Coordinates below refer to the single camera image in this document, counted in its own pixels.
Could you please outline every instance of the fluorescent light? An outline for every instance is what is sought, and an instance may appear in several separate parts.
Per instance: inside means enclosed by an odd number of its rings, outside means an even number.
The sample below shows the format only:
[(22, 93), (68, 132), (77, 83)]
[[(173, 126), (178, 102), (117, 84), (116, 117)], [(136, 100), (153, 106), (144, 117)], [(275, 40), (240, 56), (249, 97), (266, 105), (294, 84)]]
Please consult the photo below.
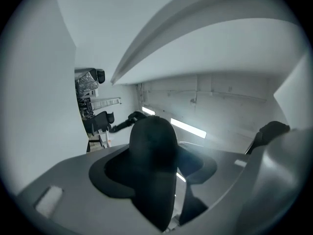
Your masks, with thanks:
[(143, 110), (144, 112), (150, 114), (150, 115), (155, 115), (155, 114), (156, 114), (154, 111), (151, 111), (151, 110), (149, 110), (149, 109), (147, 109), (147, 108), (145, 108), (145, 107), (143, 107), (143, 106), (142, 106), (142, 110)]
[(181, 180), (183, 180), (184, 182), (186, 182), (186, 180), (184, 179), (184, 177), (181, 176), (178, 172), (176, 172), (176, 176), (178, 176)]
[(205, 139), (205, 136), (206, 136), (206, 132), (205, 131), (202, 131), (200, 129), (192, 127), (192, 126), (190, 126), (188, 124), (185, 124), (185, 123), (180, 122), (178, 120), (175, 120), (173, 118), (171, 118), (171, 124), (181, 128), (181, 129), (184, 129), (185, 131), (189, 131), (192, 134), (195, 134), (195, 135)]

